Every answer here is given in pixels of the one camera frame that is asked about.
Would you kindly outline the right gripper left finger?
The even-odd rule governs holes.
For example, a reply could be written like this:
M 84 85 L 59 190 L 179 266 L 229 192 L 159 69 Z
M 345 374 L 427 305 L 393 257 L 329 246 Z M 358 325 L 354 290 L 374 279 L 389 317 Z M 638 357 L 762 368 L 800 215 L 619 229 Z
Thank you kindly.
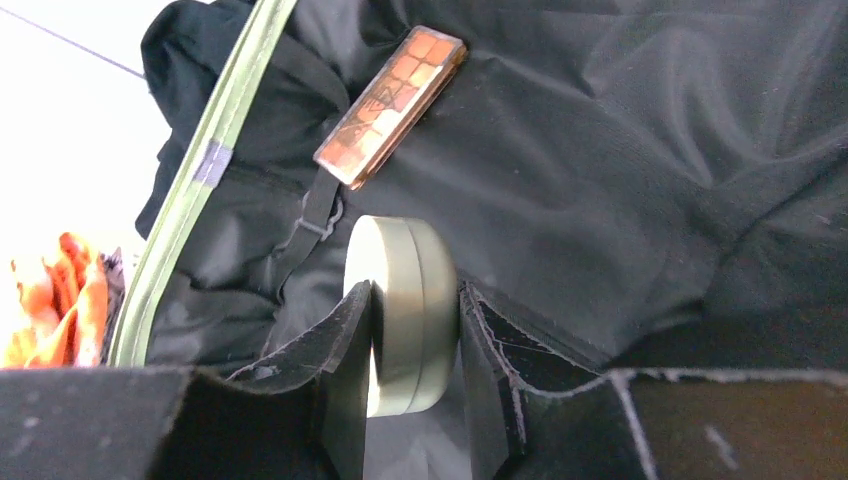
M 5 479 L 359 479 L 371 286 L 230 379 L 199 368 L 1 374 Z

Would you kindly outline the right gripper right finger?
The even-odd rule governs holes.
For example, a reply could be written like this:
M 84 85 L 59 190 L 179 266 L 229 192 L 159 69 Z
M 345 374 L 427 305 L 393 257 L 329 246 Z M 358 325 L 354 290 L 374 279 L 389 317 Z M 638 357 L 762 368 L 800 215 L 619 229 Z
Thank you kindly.
M 683 325 L 594 373 L 459 294 L 475 479 L 843 479 L 847 310 Z

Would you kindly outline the round pale green jar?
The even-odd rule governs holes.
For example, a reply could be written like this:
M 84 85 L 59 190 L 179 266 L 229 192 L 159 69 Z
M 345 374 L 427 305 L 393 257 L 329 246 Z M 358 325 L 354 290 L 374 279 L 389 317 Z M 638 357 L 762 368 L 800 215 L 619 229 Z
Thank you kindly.
M 351 232 L 343 290 L 363 281 L 376 308 L 367 415 L 425 411 L 446 391 L 459 338 L 450 251 L 420 219 L 364 215 Z

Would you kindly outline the green hard-shell suitcase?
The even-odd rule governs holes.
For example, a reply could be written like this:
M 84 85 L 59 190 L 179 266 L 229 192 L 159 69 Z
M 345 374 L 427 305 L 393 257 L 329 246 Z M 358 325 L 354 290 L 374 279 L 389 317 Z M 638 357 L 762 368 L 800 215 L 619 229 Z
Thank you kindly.
M 468 54 L 351 190 L 313 160 L 411 30 Z M 346 297 L 364 215 L 594 373 L 683 325 L 847 310 L 843 1 L 176 1 L 140 45 L 171 135 L 119 365 L 230 379 Z M 455 356 L 366 420 L 364 479 L 475 479 Z

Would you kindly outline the orange white garment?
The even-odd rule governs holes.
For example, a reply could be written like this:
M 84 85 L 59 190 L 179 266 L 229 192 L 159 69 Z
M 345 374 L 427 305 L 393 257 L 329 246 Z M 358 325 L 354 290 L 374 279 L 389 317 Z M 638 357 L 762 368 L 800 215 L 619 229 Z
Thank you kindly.
M 100 252 L 65 232 L 1 271 L 1 367 L 101 364 L 109 286 Z

